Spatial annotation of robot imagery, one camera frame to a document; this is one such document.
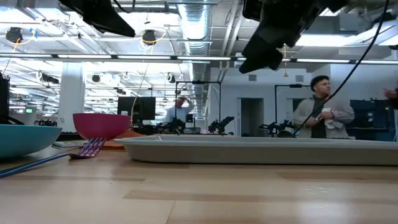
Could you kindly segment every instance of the purple fork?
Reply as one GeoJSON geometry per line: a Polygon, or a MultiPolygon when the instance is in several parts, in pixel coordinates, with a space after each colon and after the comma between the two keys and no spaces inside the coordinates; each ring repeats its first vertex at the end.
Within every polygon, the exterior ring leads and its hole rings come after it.
{"type": "Polygon", "coordinates": [[[88,141],[88,143],[85,144],[85,146],[80,149],[80,151],[77,154],[74,153],[62,153],[58,154],[55,156],[50,156],[45,159],[41,159],[39,161],[31,162],[28,164],[24,164],[21,166],[13,167],[13,168],[8,168],[5,170],[0,170],[0,179],[3,177],[8,177],[10,175],[14,175],[20,172],[23,172],[31,167],[35,167],[41,164],[44,164],[46,162],[50,162],[55,159],[59,159],[61,157],[65,156],[70,156],[71,159],[90,159],[94,158],[101,150],[101,148],[104,146],[106,142],[106,138],[92,138],[88,141]]]}

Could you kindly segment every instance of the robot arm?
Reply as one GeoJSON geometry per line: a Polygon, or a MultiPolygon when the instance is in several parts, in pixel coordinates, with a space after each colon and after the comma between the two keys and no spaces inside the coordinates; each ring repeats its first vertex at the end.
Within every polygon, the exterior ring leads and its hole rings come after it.
{"type": "Polygon", "coordinates": [[[239,71],[247,73],[265,67],[278,69],[283,55],[277,49],[285,44],[294,47],[300,34],[326,8],[336,12],[348,4],[348,0],[245,0],[244,17],[260,24],[242,52],[246,61],[239,71]]]}

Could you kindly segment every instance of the table surface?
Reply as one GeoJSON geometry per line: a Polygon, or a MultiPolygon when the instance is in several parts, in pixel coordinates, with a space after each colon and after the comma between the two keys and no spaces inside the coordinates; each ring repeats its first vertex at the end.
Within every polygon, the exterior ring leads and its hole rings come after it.
{"type": "Polygon", "coordinates": [[[2,224],[396,224],[397,211],[396,167],[147,164],[101,151],[0,179],[2,224]]]}

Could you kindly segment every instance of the white wall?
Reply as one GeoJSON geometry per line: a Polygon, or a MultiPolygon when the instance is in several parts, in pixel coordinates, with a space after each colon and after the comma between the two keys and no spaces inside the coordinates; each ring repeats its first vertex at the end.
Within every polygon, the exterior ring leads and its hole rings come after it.
{"type": "MultiPolygon", "coordinates": [[[[218,74],[217,68],[212,68],[212,74],[218,74]]],[[[264,99],[264,123],[270,124],[275,121],[275,84],[288,85],[295,83],[296,75],[304,75],[303,85],[309,85],[312,78],[311,73],[304,69],[288,69],[289,77],[284,77],[284,69],[278,71],[258,70],[253,72],[257,75],[257,82],[249,82],[248,75],[242,75],[235,68],[230,69],[221,86],[221,119],[234,116],[235,122],[229,123],[226,133],[236,132],[238,119],[238,98],[262,98],[264,99]]],[[[278,120],[292,118],[292,111],[286,109],[287,99],[307,98],[311,95],[309,88],[278,87],[278,120]]],[[[208,123],[218,119],[217,91],[211,90],[208,98],[208,123]]]]}
{"type": "MultiPolygon", "coordinates": [[[[351,71],[353,65],[332,65],[331,79],[335,87],[351,71]]],[[[350,100],[384,100],[383,89],[394,89],[398,81],[398,66],[360,65],[337,94],[350,100]]]]}
{"type": "MultiPolygon", "coordinates": [[[[304,69],[288,69],[289,77],[284,77],[284,69],[276,72],[272,70],[258,70],[253,72],[257,75],[257,82],[249,82],[247,75],[242,75],[235,68],[228,70],[221,92],[221,119],[234,116],[237,119],[238,98],[263,98],[264,99],[264,123],[275,121],[275,84],[293,84],[295,75],[304,75],[303,85],[309,85],[310,80],[318,75],[331,77],[332,88],[335,88],[348,75],[353,65],[325,65],[313,73],[307,73],[304,69]]],[[[218,75],[218,69],[212,68],[212,79],[218,75]]],[[[360,65],[348,83],[341,89],[336,97],[348,98],[350,100],[385,99],[383,88],[393,89],[397,86],[398,66],[392,65],[360,65]]],[[[210,91],[208,96],[208,123],[218,119],[218,102],[216,91],[210,91]]],[[[292,98],[308,98],[312,95],[309,88],[294,89],[278,87],[277,106],[278,122],[283,119],[292,118],[292,98]]],[[[236,125],[230,123],[226,132],[236,133],[236,125]]]]}

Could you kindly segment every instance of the man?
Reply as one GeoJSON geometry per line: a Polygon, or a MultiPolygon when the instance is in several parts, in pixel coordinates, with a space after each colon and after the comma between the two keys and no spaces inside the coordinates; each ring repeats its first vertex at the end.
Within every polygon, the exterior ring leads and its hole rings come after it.
{"type": "Polygon", "coordinates": [[[390,100],[392,107],[398,110],[398,88],[395,90],[384,89],[384,96],[390,100]]]}
{"type": "Polygon", "coordinates": [[[294,111],[294,125],[298,128],[311,112],[316,110],[300,130],[300,137],[348,138],[344,124],[354,120],[354,110],[349,103],[332,98],[319,108],[330,96],[329,77],[321,75],[312,79],[311,90],[315,94],[311,98],[303,100],[294,111]]]}
{"type": "Polygon", "coordinates": [[[175,117],[175,110],[177,109],[177,119],[186,122],[186,117],[189,112],[193,110],[193,104],[191,103],[190,100],[188,100],[186,97],[178,97],[175,106],[172,108],[169,108],[167,110],[167,115],[166,118],[164,119],[164,122],[172,122],[174,117],[175,117]],[[189,106],[188,107],[182,107],[184,104],[184,101],[188,102],[189,106]]]}

